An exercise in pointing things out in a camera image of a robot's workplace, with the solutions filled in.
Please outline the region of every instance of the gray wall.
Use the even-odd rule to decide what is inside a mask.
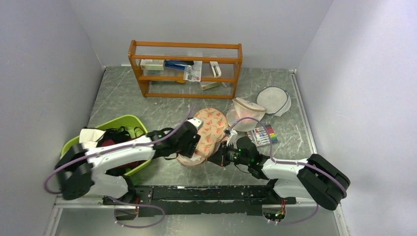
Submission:
[[[417,2],[335,0],[298,67],[318,151],[352,181],[357,235],[417,235]]]
[[[242,43],[243,66],[296,68],[332,0],[70,0],[103,65],[132,39]]]
[[[0,73],[0,234],[38,236],[55,200],[43,180],[87,124],[102,67],[66,0],[9,0]]]

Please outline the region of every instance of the gray marble floor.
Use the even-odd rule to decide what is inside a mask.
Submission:
[[[243,68],[236,96],[253,102],[258,91],[267,86],[278,86],[288,91],[292,102],[290,110],[283,116],[265,116],[262,119],[262,122],[271,124],[278,136],[279,143],[273,145],[273,156],[280,159],[309,157],[310,143],[288,70]],[[155,83],[152,87],[165,92],[199,92],[197,84]],[[215,93],[216,89],[223,91],[227,88],[212,88],[207,93]],[[126,114],[137,116],[148,131],[175,127],[185,118],[188,104],[196,106],[194,113],[202,108],[214,107],[226,114],[233,102],[224,99],[143,98],[131,67],[107,67],[91,112],[89,127]],[[268,155],[267,149],[260,147],[259,151]],[[237,170],[233,165],[221,168],[205,162],[186,167],[176,160],[166,161],[163,158],[152,160],[132,179],[135,184],[143,185],[241,185],[266,182]]]

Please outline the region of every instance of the orange wooden rack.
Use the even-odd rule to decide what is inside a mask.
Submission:
[[[243,61],[241,44],[171,43],[132,40],[127,56],[129,57],[143,97],[233,99],[238,87],[240,68]],[[206,68],[208,68],[210,61],[216,61],[222,70],[222,77],[213,78],[210,73],[204,74],[202,72],[201,81],[231,83],[232,94],[151,93],[149,92],[149,84],[151,81],[181,81],[183,80],[183,76],[180,71],[178,72],[175,69],[165,68],[159,74],[155,74],[155,71],[142,70],[138,65],[141,59],[199,60],[203,62],[203,65],[207,63],[205,65]]]

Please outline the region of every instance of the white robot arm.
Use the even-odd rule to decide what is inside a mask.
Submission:
[[[126,143],[93,149],[84,149],[81,144],[74,145],[56,168],[82,155],[91,157],[57,173],[63,198],[73,200],[91,194],[112,196],[124,202],[131,202],[137,194],[131,180],[125,176],[107,175],[106,172],[127,163],[169,156],[173,153],[191,157],[200,139],[197,131],[202,124],[200,119],[191,118],[175,133],[171,133],[172,129],[152,131]],[[272,181],[273,188],[270,190],[268,186],[265,190],[271,191],[268,194],[273,194],[273,199],[310,198],[322,207],[334,210],[343,198],[343,192],[328,178],[302,165],[280,165],[272,162],[268,156],[259,154],[256,146],[247,137],[237,140],[237,148],[223,142],[219,151],[208,161],[219,166],[227,166],[232,162],[248,166],[248,171],[253,177]],[[335,178],[345,189],[350,185],[344,174],[318,154],[297,160],[297,163],[315,165]]]
[[[202,125],[202,120],[191,118],[165,140],[163,138],[169,136],[173,129],[152,131],[129,142],[107,147],[84,149],[82,144],[72,146],[55,169],[82,155],[93,157],[57,173],[63,198],[73,200],[85,194],[114,198],[124,196],[132,186],[130,179],[107,175],[108,170],[127,163],[146,161],[173,153],[191,156],[200,139],[197,131]]]

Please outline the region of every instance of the green plastic basket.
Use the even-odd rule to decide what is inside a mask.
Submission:
[[[139,120],[139,118],[137,118],[134,115],[124,115],[124,116],[118,117],[104,124],[101,124],[97,126],[96,128],[106,130],[106,129],[111,129],[111,128],[118,129],[121,126],[124,126],[126,128],[126,130],[129,132],[131,137],[139,137],[140,135],[143,134],[142,130],[144,130],[146,133],[148,132],[145,126],[142,124],[141,120]],[[135,127],[139,127],[142,130],[136,129],[136,133],[135,133],[134,131]],[[80,142],[80,136],[77,136],[71,139],[70,141],[68,141],[61,150],[61,158],[69,150],[70,147],[72,147],[75,144],[78,144],[79,142]],[[141,170],[143,167],[147,166],[149,163],[150,163],[150,160],[142,163],[140,166],[136,167],[135,169],[126,172],[124,175],[131,176],[132,174]]]

